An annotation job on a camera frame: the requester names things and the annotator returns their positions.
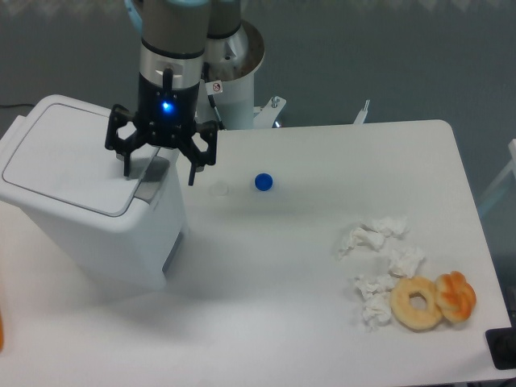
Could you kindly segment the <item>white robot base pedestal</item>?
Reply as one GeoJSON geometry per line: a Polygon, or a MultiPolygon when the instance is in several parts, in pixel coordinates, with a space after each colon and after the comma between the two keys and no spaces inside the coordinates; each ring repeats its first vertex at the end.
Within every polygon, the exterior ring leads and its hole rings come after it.
{"type": "Polygon", "coordinates": [[[227,130],[252,129],[254,76],[263,59],[263,37],[245,20],[235,34],[207,40],[207,80],[199,88],[198,121],[219,119],[227,130]]]}

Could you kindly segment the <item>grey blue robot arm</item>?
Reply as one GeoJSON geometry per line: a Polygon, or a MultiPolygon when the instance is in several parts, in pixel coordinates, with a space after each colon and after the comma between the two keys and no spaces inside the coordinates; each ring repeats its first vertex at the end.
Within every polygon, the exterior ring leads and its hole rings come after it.
{"type": "Polygon", "coordinates": [[[189,181],[216,162],[217,121],[197,123],[200,84],[207,77],[209,40],[241,29],[238,1],[134,1],[142,20],[138,104],[112,107],[105,147],[131,173],[131,154],[145,144],[179,150],[191,163],[189,181]]]}

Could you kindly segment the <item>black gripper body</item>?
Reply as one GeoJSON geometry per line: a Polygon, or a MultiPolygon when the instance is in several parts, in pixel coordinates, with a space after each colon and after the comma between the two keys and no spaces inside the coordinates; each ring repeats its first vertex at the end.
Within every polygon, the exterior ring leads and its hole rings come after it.
{"type": "Polygon", "coordinates": [[[135,128],[138,142],[163,148],[189,147],[195,133],[199,83],[187,89],[164,89],[139,75],[135,128]]]}

